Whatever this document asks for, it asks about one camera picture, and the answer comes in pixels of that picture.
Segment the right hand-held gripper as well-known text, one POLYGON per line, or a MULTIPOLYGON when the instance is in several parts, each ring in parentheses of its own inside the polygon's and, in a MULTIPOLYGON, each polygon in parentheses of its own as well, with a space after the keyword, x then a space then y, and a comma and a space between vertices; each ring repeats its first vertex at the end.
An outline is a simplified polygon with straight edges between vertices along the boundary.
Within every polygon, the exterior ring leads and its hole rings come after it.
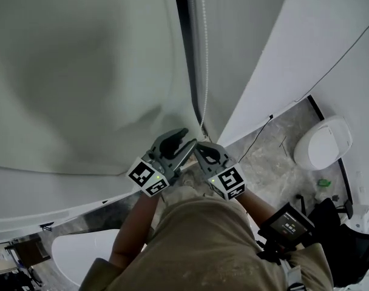
POLYGON ((194 154, 205 176, 211 176, 208 179, 211 189, 224 200, 230 201, 245 192, 244 172, 239 163, 234 164, 223 146, 212 142, 198 142, 194 154), (228 168, 212 176, 212 165, 228 168))

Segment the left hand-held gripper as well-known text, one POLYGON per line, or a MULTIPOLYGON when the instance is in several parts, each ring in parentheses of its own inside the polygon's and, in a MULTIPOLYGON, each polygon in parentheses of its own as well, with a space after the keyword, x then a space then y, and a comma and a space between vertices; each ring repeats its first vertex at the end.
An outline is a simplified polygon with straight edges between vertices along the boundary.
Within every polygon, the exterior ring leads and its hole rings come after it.
POLYGON ((188 132, 187 128, 173 129, 159 136, 151 150, 136 158, 126 177, 148 197, 172 186, 197 145, 192 139, 181 147, 188 132))

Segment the white roller blind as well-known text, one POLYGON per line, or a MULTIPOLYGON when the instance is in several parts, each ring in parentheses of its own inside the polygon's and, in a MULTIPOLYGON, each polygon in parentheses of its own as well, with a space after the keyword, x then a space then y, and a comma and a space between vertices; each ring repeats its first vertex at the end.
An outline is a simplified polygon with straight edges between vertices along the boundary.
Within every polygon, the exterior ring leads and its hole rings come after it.
POLYGON ((116 175, 183 127, 176 0, 0 0, 0 167, 116 175))

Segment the person's left forearm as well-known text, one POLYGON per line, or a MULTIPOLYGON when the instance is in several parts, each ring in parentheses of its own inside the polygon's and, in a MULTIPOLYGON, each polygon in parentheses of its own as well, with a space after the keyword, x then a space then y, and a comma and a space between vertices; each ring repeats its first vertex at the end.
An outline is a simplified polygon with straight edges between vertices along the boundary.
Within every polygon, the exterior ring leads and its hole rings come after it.
POLYGON ((126 217, 112 246, 109 262, 124 270, 146 243, 160 195, 141 194, 126 217))

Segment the person's right forearm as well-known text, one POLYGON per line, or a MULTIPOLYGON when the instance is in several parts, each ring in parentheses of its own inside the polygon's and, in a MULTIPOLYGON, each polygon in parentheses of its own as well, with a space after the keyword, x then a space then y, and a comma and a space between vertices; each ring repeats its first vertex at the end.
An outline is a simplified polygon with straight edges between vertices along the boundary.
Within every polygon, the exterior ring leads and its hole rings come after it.
POLYGON ((246 210, 258 227, 276 214, 277 210, 250 190, 235 198, 246 210))

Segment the person's beige shirt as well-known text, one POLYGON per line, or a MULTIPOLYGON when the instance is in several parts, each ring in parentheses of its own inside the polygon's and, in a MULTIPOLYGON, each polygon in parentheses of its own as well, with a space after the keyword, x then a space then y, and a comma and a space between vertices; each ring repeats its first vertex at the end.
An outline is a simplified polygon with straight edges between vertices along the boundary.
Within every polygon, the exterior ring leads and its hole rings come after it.
POLYGON ((80 291, 288 291, 288 272, 258 256, 251 221, 237 200, 174 201, 124 270, 98 258, 80 291))

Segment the black wrist-mounted screen device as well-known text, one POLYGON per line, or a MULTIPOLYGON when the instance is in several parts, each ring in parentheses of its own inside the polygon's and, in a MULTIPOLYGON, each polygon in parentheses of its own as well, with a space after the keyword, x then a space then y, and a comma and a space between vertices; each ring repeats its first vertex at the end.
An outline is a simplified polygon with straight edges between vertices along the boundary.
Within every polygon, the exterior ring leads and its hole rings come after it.
POLYGON ((291 204, 285 204, 260 226, 258 234, 266 239, 266 243, 257 241, 263 249, 258 256, 281 264, 288 258, 286 254, 295 251, 313 232, 314 224, 291 204))

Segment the black window side track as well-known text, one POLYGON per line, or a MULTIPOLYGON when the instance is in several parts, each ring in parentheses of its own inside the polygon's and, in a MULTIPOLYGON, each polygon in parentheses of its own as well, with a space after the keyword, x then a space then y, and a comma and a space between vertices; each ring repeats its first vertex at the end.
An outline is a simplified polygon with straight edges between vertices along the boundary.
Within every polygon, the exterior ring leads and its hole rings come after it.
POLYGON ((201 123, 201 113, 198 106, 198 93, 195 75, 194 43, 192 37, 191 16, 189 0, 176 0, 178 16, 180 20, 181 34, 184 44, 184 52, 188 67, 189 83, 191 89, 192 106, 198 123, 201 123))

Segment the white toilet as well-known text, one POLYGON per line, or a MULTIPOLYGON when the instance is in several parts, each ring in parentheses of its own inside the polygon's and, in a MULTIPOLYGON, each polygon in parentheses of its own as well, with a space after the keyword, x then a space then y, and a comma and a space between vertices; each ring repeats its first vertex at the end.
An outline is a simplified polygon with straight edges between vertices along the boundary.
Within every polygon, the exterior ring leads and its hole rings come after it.
POLYGON ((309 129, 294 148, 294 162, 309 171, 323 170, 343 157, 353 144, 344 117, 331 116, 309 129))

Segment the white bathtub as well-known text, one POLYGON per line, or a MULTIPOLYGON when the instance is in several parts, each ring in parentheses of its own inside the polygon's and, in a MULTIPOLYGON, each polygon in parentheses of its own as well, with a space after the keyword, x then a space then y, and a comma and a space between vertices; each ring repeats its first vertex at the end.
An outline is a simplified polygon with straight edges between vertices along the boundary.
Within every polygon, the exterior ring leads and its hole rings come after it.
POLYGON ((109 259, 118 229, 63 235, 52 243, 52 258, 59 271, 80 286, 96 258, 109 259))

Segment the white box with blue mark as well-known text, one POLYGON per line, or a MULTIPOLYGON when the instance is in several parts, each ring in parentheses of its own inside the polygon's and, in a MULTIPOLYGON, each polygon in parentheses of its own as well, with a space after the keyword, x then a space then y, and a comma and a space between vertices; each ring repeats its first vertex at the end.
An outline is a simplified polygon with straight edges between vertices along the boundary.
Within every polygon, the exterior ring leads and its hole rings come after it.
POLYGON ((362 233, 368 233, 369 230, 369 205, 355 204, 353 206, 353 216, 351 225, 362 233))

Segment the black office chair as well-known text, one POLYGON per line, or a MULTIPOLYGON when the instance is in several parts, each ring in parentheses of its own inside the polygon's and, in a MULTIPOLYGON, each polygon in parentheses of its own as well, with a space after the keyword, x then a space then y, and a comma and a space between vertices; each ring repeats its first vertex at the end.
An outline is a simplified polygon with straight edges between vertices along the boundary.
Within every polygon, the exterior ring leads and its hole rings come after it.
POLYGON ((315 204, 308 215, 314 224, 314 231, 303 241, 305 247, 314 243, 322 245, 335 287, 357 284, 369 270, 369 234, 341 223, 341 213, 346 214, 348 219, 353 217, 350 200, 338 207, 331 198, 315 204))

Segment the dark wooden cabinet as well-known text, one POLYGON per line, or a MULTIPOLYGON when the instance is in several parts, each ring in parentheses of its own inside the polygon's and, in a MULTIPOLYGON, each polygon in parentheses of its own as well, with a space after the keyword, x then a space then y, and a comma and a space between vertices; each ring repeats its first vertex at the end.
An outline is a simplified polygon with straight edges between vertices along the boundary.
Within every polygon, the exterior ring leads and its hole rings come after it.
POLYGON ((9 252, 15 252, 19 263, 25 268, 51 259, 50 254, 44 248, 41 238, 16 242, 7 246, 5 249, 9 252))

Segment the black equipment pile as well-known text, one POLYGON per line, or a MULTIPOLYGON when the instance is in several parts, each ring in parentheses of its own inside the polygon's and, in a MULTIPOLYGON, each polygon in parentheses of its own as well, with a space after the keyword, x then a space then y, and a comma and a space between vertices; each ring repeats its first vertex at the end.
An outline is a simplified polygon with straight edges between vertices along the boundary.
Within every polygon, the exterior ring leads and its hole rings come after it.
POLYGON ((41 291, 42 286, 33 270, 14 268, 0 271, 0 291, 41 291))

